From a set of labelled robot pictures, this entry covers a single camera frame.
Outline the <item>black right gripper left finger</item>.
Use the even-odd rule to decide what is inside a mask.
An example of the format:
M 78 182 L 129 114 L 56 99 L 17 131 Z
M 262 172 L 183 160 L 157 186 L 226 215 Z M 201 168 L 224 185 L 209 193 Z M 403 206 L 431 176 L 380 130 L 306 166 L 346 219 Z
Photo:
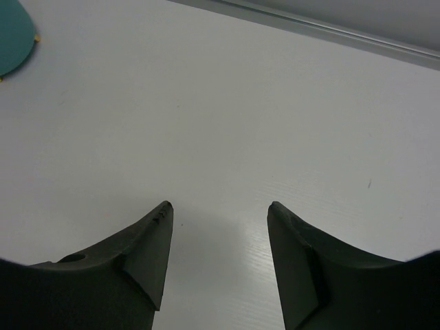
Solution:
M 1 260 L 1 328 L 152 329 L 172 234 L 173 207 L 164 201 L 56 263 Z

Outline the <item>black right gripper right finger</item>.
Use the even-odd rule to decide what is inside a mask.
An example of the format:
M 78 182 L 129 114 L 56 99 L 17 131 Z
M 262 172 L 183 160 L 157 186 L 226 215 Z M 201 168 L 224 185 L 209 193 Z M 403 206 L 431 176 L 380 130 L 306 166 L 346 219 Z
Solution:
M 439 253 L 401 262 L 353 247 L 274 202 L 269 242 L 286 329 L 438 329 Z

